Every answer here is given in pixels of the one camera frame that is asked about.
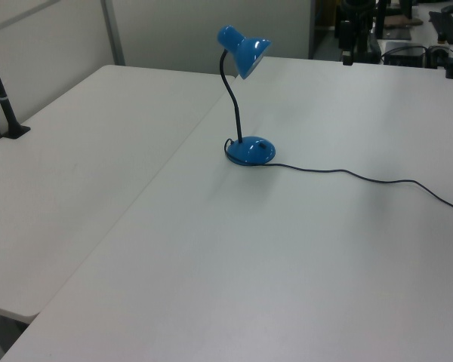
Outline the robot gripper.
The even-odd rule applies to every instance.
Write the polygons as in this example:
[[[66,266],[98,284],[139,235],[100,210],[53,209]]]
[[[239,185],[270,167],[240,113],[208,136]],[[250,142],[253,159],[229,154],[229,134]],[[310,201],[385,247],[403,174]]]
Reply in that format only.
[[[371,32],[376,1],[341,1],[341,21],[338,24],[342,63],[379,63],[380,47]]]

